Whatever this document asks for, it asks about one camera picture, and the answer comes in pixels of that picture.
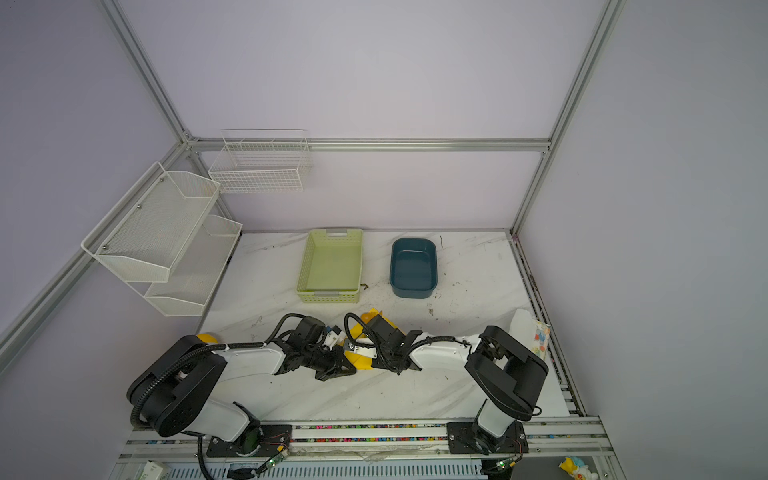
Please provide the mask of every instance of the white marble tabletop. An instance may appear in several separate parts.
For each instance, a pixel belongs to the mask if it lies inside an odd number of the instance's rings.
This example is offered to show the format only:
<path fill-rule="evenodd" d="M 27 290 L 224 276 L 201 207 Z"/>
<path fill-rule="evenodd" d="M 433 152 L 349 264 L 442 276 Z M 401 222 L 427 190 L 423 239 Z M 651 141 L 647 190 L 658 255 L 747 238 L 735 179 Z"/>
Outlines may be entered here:
<path fill-rule="evenodd" d="M 424 300 L 395 296 L 389 285 L 392 242 L 428 238 L 437 246 L 438 285 Z M 342 326 L 347 312 L 376 308 L 402 331 L 434 335 L 480 333 L 487 325 L 509 327 L 516 309 L 530 300 L 503 231 L 365 232 L 362 283 L 354 303 L 303 303 L 296 295 L 306 233 L 245 233 L 240 238 L 210 311 L 200 329 L 225 342 L 265 339 L 288 312 Z M 297 319 L 286 321 L 293 328 Z M 550 372 L 538 404 L 542 416 L 569 416 L 557 376 Z M 464 371 L 360 370 L 319 382 L 299 368 L 281 376 L 248 376 L 219 382 L 213 395 L 237 401 L 262 420 L 453 419 L 475 416 L 485 395 Z"/>

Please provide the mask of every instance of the white mesh shelf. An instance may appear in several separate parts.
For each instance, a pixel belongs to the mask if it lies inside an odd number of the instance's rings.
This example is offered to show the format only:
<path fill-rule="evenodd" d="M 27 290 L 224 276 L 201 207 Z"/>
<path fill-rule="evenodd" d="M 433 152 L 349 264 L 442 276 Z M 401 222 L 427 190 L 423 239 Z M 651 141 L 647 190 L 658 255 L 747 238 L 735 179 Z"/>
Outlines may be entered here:
<path fill-rule="evenodd" d="M 144 294 L 165 316 L 200 316 L 240 236 L 243 224 L 208 215 L 166 283 Z"/>
<path fill-rule="evenodd" d="M 224 149 L 209 175 L 227 194 L 303 191 L 312 170 L 303 130 L 222 130 Z"/>
<path fill-rule="evenodd" d="M 88 238 L 82 244 L 126 283 L 169 281 L 219 196 L 214 180 L 160 164 L 147 173 L 157 169 L 157 179 L 106 240 L 93 250 Z"/>

